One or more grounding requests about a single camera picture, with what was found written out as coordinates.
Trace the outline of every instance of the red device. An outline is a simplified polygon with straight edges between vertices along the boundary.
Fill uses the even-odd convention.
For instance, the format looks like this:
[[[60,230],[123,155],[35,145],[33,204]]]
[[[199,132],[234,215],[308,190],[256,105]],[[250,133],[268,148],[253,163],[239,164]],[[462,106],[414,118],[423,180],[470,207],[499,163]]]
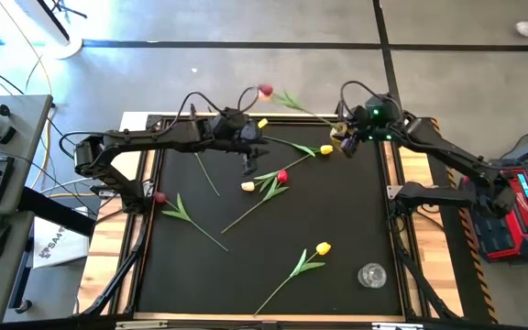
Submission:
[[[523,169],[502,170],[516,194],[512,211],[503,218],[470,212],[479,254],[487,261],[528,258],[528,175]],[[474,187],[464,178],[464,186]]]

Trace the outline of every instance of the wooden table frame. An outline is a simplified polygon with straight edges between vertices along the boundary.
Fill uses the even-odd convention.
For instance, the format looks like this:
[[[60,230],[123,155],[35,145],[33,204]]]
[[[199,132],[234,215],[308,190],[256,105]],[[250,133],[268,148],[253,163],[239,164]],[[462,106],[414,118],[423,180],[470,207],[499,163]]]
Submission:
[[[174,113],[124,113],[120,129],[128,128],[130,130],[146,129],[149,115],[173,116]],[[252,116],[282,117],[282,118],[310,118],[308,115],[293,114],[251,114]],[[199,116],[209,116],[209,114],[199,114]],[[327,118],[335,118],[334,115],[323,115]],[[402,148],[400,157],[393,152],[390,143],[381,143],[379,152],[383,156],[382,164],[387,170],[385,171],[385,184],[398,184],[403,172],[404,178],[408,181],[419,182],[423,185],[433,184],[429,163],[424,154],[414,153]],[[129,152],[119,155],[112,163],[128,179],[138,178],[146,180],[155,176],[156,164],[160,151],[148,151],[145,153]],[[121,207],[119,198],[105,205],[99,212],[99,216],[113,213]],[[441,223],[439,214],[430,214],[437,222]],[[149,216],[151,228],[152,216]],[[81,306],[89,306],[95,298],[105,288],[105,285],[111,280],[116,272],[118,263],[123,259],[128,249],[132,248],[138,237],[142,216],[127,216],[118,214],[111,219],[103,222],[95,228],[92,243],[90,246],[89,257],[87,259],[85,270],[82,275],[81,288],[79,289],[79,300]],[[425,278],[432,284],[439,297],[445,302],[450,310],[458,315],[462,315],[462,307],[457,292],[455,275],[452,262],[447,250],[446,235],[438,227],[430,224],[418,214],[414,214],[406,226],[407,229],[401,232],[403,243],[412,252],[414,257],[420,261],[421,269]],[[121,290],[112,304],[105,308],[104,314],[108,312],[122,313],[131,301],[131,293],[137,289],[136,279],[133,276],[143,267],[143,262],[137,262],[136,266],[129,270],[126,278],[122,283]],[[424,297],[417,289],[413,276],[406,269],[405,292],[401,292],[401,305],[403,306],[404,315],[400,316],[372,316],[372,315],[209,315],[209,314],[175,314],[175,313],[136,313],[136,319],[160,319],[160,320],[220,320],[220,321],[255,321],[255,320],[274,320],[284,322],[402,322],[408,314],[415,315],[436,315],[428,310],[428,304]]]

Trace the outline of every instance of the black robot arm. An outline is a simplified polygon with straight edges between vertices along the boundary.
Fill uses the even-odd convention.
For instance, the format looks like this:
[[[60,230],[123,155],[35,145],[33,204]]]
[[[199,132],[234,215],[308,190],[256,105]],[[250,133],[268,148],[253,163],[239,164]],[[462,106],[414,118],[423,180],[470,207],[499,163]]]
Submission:
[[[511,211],[516,196],[508,178],[481,156],[474,156],[442,138],[431,118],[401,111],[388,95],[375,95],[365,106],[358,105],[346,112],[344,107],[343,102],[338,105],[340,129],[332,130],[331,136],[348,157],[356,151],[359,142],[390,140],[412,151],[433,156],[469,177],[477,188],[459,191],[406,182],[397,193],[400,204],[407,208],[421,204],[474,207],[483,215],[496,217],[505,216]]]
[[[107,131],[90,135],[74,149],[75,171],[85,178],[100,180],[107,188],[119,193],[125,213],[143,214],[151,203],[143,192],[142,182],[129,180],[111,165],[122,152],[154,149],[201,152],[213,149],[242,154],[244,175],[257,169],[257,157],[268,151],[253,146],[267,143],[256,122],[236,109],[226,108],[214,118],[197,118],[193,109],[191,120],[174,122],[163,129]]]

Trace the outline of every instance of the gray floor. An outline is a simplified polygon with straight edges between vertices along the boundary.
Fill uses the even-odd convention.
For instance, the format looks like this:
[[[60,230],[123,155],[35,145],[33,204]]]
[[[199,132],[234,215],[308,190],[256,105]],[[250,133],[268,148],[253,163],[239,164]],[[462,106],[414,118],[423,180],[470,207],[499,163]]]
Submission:
[[[143,5],[67,0],[66,5],[89,15],[86,20],[69,15],[68,24],[64,14],[56,14],[86,39],[379,41],[371,0],[148,0]],[[528,0],[382,0],[382,8],[391,43],[528,45],[513,29],[528,18]],[[28,36],[41,39],[36,31]],[[8,43],[0,46],[0,73],[23,88],[36,58],[1,8],[0,39]],[[395,51],[392,58],[403,106],[438,118],[445,136],[460,147],[494,158],[528,132],[528,52]],[[315,113],[328,113],[346,80],[387,89],[379,50],[85,48],[70,59],[44,64],[59,105],[55,123],[63,131],[116,128],[124,111],[175,111],[191,90],[233,105],[245,86],[267,82],[290,90]],[[28,91],[48,92],[41,69]],[[349,92],[350,103],[367,98]],[[284,110],[263,104],[254,111]],[[59,181],[77,178],[56,146],[51,154]],[[528,266],[485,269],[500,321],[528,325]],[[78,263],[34,271],[27,297],[37,308],[6,320],[70,314],[81,272]]]

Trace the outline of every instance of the flower stem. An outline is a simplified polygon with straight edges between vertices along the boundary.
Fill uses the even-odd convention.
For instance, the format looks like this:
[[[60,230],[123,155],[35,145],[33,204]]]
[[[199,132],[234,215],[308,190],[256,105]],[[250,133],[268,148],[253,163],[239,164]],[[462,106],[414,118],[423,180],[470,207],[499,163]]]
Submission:
[[[281,285],[279,285],[278,288],[276,288],[276,290],[268,297],[268,299],[263,304],[260,305],[260,308],[258,308],[258,310],[254,313],[254,316],[258,315],[258,313],[262,310],[262,308],[264,308],[264,306],[266,306],[266,304],[270,301],[270,299],[272,299],[272,297],[274,297],[276,292],[278,292],[280,289],[282,289],[284,284],[286,284],[291,278],[292,277],[286,278],[286,280],[284,280],[284,282]]]
[[[303,265],[306,264],[307,262],[311,261],[311,259],[313,259],[317,255],[317,253],[318,252],[315,252],[312,256],[310,256],[307,259],[307,261],[305,261],[303,263]],[[268,297],[268,299],[263,304],[260,305],[260,308],[258,308],[258,310],[254,313],[254,316],[256,316],[262,310],[262,308],[264,308],[264,306],[266,306],[266,304],[270,301],[270,299],[272,299],[272,297],[274,297],[274,295],[284,286],[284,284],[286,284],[292,278],[293,278],[293,276],[289,276],[286,280],[284,280],[284,282],[278,288],[276,288],[276,290],[270,295],[270,297]]]
[[[219,243],[215,238],[211,237],[206,231],[204,231],[199,225],[197,225],[193,220],[190,220],[191,224],[193,224],[197,229],[201,230],[203,234],[205,234],[207,237],[211,238],[212,241],[214,241],[219,247],[221,247],[225,252],[229,252],[229,250],[224,247],[221,243]]]
[[[168,205],[170,205],[173,209],[175,209],[177,212],[180,212],[181,210],[179,210],[178,207],[174,206],[173,203],[171,203],[169,200],[166,201],[166,203]],[[204,231],[199,225],[197,225],[193,220],[191,220],[190,218],[187,218],[188,221],[193,225],[195,226],[197,229],[199,229],[203,234],[205,234],[207,237],[211,238],[212,241],[214,241],[219,247],[221,247],[222,249],[225,250],[225,252],[229,252],[229,250],[224,247],[221,243],[217,242],[217,240],[213,237],[211,237],[211,235],[209,235],[206,231]]]
[[[251,209],[247,210],[244,214],[242,214],[242,216],[238,217],[236,221],[234,221],[233,223],[231,223],[231,225],[228,225],[224,230],[222,230],[221,234],[224,234],[227,230],[229,230],[229,228],[231,228],[232,226],[235,226],[239,222],[239,220],[245,218],[246,215],[254,211],[258,206],[262,205],[264,202],[266,202],[266,200],[261,200],[256,205],[252,206]]]
[[[338,125],[336,125],[336,124],[334,124],[334,123],[331,123],[329,120],[327,120],[327,119],[325,119],[325,118],[322,118],[322,117],[320,117],[319,115],[316,115],[316,114],[310,112],[309,110],[305,110],[305,109],[303,109],[303,108],[301,108],[301,107],[293,107],[293,109],[295,109],[295,110],[299,110],[299,111],[303,111],[305,114],[309,114],[309,115],[311,115],[311,116],[313,116],[313,117],[315,117],[315,118],[321,120],[322,122],[326,123],[326,124],[329,125],[330,127],[335,128],[335,129],[339,129],[339,126],[338,126]]]
[[[181,210],[179,210],[178,207],[174,206],[173,203],[171,203],[171,201],[169,201],[168,199],[166,200],[166,204],[170,205],[173,209],[175,209],[177,212],[180,212]]]
[[[310,154],[307,154],[306,156],[302,156],[299,159],[295,160],[294,162],[290,163],[289,165],[287,165],[287,166],[283,167],[282,169],[280,169],[280,171],[287,170],[287,169],[293,167],[294,165],[300,163],[301,161],[308,159],[309,157],[311,157]]]
[[[205,169],[205,166],[203,165],[203,162],[201,161],[201,158],[199,157],[199,154],[197,154],[196,152],[194,153],[194,157],[197,158],[197,160],[199,160],[199,165],[201,165],[201,169],[203,170],[203,173],[205,174],[205,178],[207,178],[207,180],[209,181],[209,184],[211,184],[211,188],[213,188],[213,191],[215,192],[215,194],[219,197],[221,197],[221,195],[219,194],[219,192],[217,191],[217,188],[215,188],[215,185],[213,184],[213,182],[211,181],[211,178],[209,177],[209,174],[207,173],[207,170]]]
[[[275,141],[275,142],[279,142],[279,143],[284,143],[284,144],[288,144],[290,146],[293,146],[294,143],[290,142],[290,141],[287,141],[287,140],[283,140],[281,138],[277,138],[277,137],[268,137],[268,136],[264,136],[263,138],[265,139],[269,139],[270,141]]]

